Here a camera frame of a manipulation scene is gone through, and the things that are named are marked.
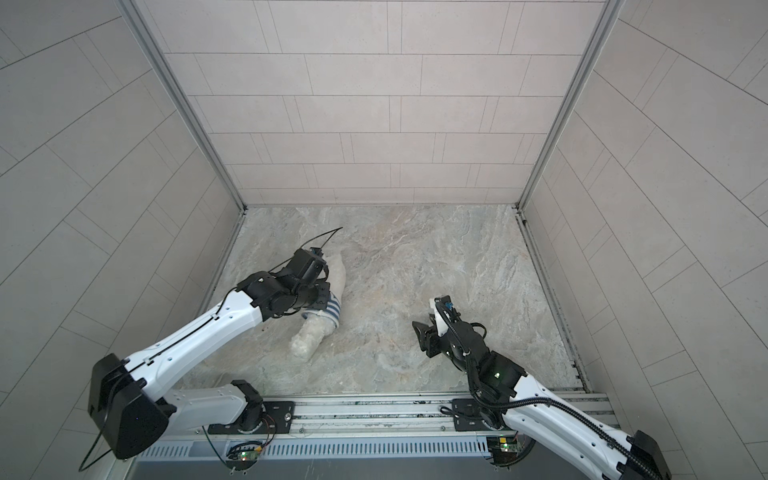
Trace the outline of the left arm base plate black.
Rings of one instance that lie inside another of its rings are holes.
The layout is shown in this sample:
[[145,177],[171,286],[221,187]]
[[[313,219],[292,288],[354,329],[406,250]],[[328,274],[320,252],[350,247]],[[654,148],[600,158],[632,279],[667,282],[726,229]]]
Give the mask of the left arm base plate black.
[[287,434],[296,404],[292,401],[265,401],[260,406],[247,406],[230,424],[211,424],[212,435]]

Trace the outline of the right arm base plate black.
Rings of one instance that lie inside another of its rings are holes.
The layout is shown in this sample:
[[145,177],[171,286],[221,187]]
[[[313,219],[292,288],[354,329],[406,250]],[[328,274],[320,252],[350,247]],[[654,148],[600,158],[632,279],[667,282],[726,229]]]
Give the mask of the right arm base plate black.
[[471,398],[454,398],[447,405],[442,405],[439,413],[452,419],[457,432],[514,436],[517,427],[522,426],[523,433],[540,427],[538,422],[525,416],[519,409],[492,412]]

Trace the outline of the blue white striped knit sweater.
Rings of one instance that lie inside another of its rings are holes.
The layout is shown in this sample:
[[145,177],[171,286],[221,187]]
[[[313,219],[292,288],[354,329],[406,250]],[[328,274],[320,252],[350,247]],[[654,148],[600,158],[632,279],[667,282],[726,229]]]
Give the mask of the blue white striped knit sweater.
[[330,297],[324,309],[307,309],[302,313],[302,318],[305,321],[320,320],[323,326],[326,326],[333,332],[339,326],[339,317],[341,313],[341,302],[339,298],[333,293],[330,293]]

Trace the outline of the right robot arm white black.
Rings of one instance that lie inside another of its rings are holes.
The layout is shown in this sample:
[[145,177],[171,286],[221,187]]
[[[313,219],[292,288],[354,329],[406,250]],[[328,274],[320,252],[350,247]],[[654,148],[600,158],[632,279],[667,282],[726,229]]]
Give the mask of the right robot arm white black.
[[547,447],[590,479],[670,479],[657,441],[598,421],[544,387],[523,367],[490,350],[470,323],[412,323],[428,357],[444,355],[467,375],[483,421]]

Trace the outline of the white teddy bear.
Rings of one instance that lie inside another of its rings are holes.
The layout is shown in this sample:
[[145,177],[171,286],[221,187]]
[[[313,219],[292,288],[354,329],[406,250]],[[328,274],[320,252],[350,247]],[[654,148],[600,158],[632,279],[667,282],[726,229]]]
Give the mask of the white teddy bear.
[[342,297],[346,286],[346,267],[340,253],[328,258],[330,269],[330,297],[322,310],[306,310],[301,329],[290,341],[291,354],[303,362],[308,362],[321,342],[339,326]]

